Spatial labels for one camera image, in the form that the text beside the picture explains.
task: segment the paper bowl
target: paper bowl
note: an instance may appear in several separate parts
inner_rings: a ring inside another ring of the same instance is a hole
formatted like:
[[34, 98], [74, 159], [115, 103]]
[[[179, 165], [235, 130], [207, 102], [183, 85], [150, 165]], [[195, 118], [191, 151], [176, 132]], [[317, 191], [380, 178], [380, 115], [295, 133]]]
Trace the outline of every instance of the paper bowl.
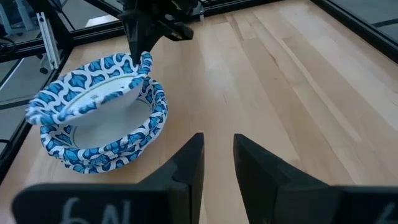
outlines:
[[69, 72], [38, 92], [29, 102], [30, 124], [87, 126], [115, 110], [123, 110], [139, 95], [152, 69], [150, 53], [133, 66], [129, 54], [114, 54]]
[[159, 135], [167, 118], [168, 107], [164, 91], [154, 79], [144, 79], [137, 100], [147, 103], [152, 113], [143, 124], [126, 136], [103, 146], [83, 149], [76, 147], [74, 143], [73, 132], [79, 127], [43, 125], [40, 128], [42, 144], [50, 156], [60, 159], [65, 167], [77, 172], [100, 173], [121, 167], [137, 158]]

